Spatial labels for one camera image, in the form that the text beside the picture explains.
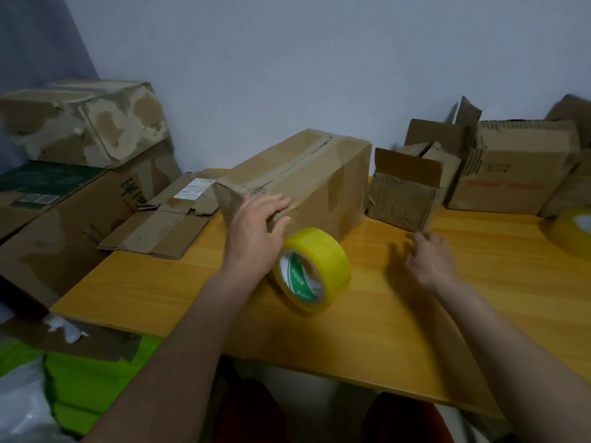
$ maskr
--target clear packing tape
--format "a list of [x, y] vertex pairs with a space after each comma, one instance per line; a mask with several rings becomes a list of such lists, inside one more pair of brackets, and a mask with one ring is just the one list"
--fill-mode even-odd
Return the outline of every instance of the clear packing tape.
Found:
[[300, 309], [322, 313], [349, 287], [351, 265], [334, 238], [310, 227], [283, 241], [273, 274], [281, 290]]
[[591, 260], [591, 210], [568, 210], [560, 213], [548, 237], [565, 252]]

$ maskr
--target wooden desk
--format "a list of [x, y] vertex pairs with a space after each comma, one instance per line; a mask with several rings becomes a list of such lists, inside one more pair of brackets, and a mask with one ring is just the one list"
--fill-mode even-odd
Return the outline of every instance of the wooden desk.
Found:
[[[464, 278], [521, 329], [591, 380], [591, 263], [568, 256], [534, 216], [443, 210]], [[220, 265], [221, 216], [180, 261], [115, 252], [53, 308], [60, 315], [165, 337]], [[404, 231], [366, 218], [342, 243], [351, 288], [303, 317], [267, 280], [225, 352], [490, 415], [497, 406], [457, 329], [403, 269]]]

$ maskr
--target gray curtain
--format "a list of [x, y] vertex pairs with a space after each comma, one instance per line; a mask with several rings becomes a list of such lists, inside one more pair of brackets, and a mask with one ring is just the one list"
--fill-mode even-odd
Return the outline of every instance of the gray curtain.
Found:
[[[0, 0], [0, 93], [96, 77], [64, 0]], [[0, 173], [23, 162], [0, 127]]]

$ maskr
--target white plastic bag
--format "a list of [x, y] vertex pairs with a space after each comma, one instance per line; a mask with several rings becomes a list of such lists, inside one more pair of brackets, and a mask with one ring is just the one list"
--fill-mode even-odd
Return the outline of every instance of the white plastic bag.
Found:
[[43, 391], [42, 358], [0, 377], [1, 443], [71, 443], [60, 433]]

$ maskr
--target damaged cardboard box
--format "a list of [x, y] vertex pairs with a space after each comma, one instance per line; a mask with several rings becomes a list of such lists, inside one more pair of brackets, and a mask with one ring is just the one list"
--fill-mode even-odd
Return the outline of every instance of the damaged cardboard box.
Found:
[[100, 245], [180, 259], [218, 210], [213, 182], [221, 172], [188, 172], [118, 227]]
[[284, 193], [291, 204], [269, 222], [291, 216], [288, 233], [317, 227], [341, 240], [364, 213], [369, 141], [306, 129], [225, 172], [214, 186], [229, 224], [246, 193]]
[[0, 116], [29, 159], [114, 168], [168, 137], [148, 82], [63, 81], [0, 96]]
[[476, 128], [448, 208], [538, 214], [580, 160], [573, 121], [478, 121], [462, 98], [456, 123]]
[[[462, 134], [457, 137], [461, 145]], [[427, 230], [460, 163], [439, 142], [376, 149], [368, 216], [409, 231]]]
[[180, 174], [165, 141], [115, 170], [31, 161], [0, 176], [0, 301], [17, 313], [0, 329], [42, 350], [132, 356], [128, 333], [77, 323], [88, 336], [67, 344], [40, 320], [107, 257], [98, 243]]
[[565, 210], [591, 208], [591, 102], [567, 95], [554, 105], [546, 120], [574, 121], [579, 132], [581, 161], [573, 166], [540, 215], [549, 218]]

